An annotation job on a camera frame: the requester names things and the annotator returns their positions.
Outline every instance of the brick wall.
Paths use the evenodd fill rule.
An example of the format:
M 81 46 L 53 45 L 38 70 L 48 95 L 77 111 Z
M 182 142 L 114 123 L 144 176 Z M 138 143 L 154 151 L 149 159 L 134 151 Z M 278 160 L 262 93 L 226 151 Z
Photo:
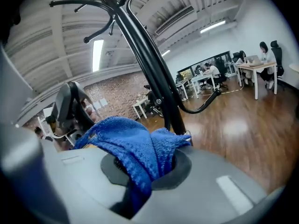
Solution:
M 84 90 L 93 102 L 102 98 L 106 99 L 108 105 L 98 110 L 102 118 L 119 115 L 136 119 L 137 115 L 132 105 L 136 103 L 136 100 L 145 97 L 147 90 L 143 86 L 146 84 L 147 80 L 140 71 L 94 83 L 85 87 Z M 36 126 L 39 126 L 37 117 L 42 119 L 43 111 L 31 118 L 23 127 L 34 130 Z

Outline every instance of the fluorescent light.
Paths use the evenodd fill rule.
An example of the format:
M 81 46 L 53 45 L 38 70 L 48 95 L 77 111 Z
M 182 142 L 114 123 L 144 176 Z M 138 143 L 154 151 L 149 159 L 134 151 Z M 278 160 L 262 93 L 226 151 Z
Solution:
M 96 40 L 93 42 L 93 72 L 100 69 L 100 59 L 104 40 Z
M 162 56 L 165 56 L 168 52 L 170 52 L 170 50 L 165 51 Z
M 200 33 L 204 33 L 204 32 L 206 32 L 206 31 L 211 30 L 211 29 L 213 29 L 213 28 L 215 28 L 215 27 L 217 27 L 217 26 L 220 26 L 220 25 L 222 25 L 222 24 L 224 24 L 224 23 L 225 23 L 225 21 L 218 22 L 218 23 L 216 23 L 216 24 L 214 24 L 214 25 L 211 25 L 211 26 L 209 26 L 209 27 L 207 27 L 207 28 L 201 30 Z

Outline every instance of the wooden floor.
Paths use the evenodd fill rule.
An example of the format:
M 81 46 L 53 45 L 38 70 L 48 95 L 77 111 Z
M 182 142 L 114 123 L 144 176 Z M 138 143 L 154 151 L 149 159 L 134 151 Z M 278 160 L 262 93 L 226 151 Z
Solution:
M 286 184 L 299 154 L 299 120 L 295 118 L 298 97 L 280 86 L 274 95 L 258 79 L 258 100 L 254 99 L 254 87 L 249 86 L 221 94 L 202 113 L 181 114 L 195 148 L 225 157 L 271 192 Z M 240 88 L 235 77 L 226 84 L 230 91 Z M 184 104 L 194 109 L 207 98 L 189 98 Z M 150 131 L 164 126 L 157 115 L 142 117 L 140 122 Z

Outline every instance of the ceiling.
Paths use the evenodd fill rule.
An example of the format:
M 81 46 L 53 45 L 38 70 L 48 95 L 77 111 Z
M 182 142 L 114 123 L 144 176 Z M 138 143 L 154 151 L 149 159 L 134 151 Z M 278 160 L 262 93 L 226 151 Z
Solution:
M 20 7 L 21 22 L 10 30 L 5 50 L 17 70 L 36 92 L 92 72 L 93 43 L 84 37 L 102 28 L 109 15 L 102 9 L 86 6 L 74 13 L 76 5 L 50 8 L 51 0 L 25 0 Z M 243 0 L 134 0 L 132 10 L 157 43 L 161 53 L 179 41 L 218 21 L 234 21 Z M 192 12 L 156 34 L 174 15 L 192 6 Z M 136 63 L 118 26 L 113 36 L 108 31 L 97 39 L 104 40 L 100 71 Z

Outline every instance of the laptop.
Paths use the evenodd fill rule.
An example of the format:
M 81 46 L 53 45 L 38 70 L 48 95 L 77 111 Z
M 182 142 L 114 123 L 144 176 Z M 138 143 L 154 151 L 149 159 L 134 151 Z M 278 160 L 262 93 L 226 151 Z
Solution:
M 245 57 L 245 61 L 247 62 L 247 64 L 249 66 L 259 66 L 259 65 L 262 65 L 263 62 L 260 61 L 260 58 L 258 58 L 257 55 L 254 55 L 254 56 L 247 56 Z

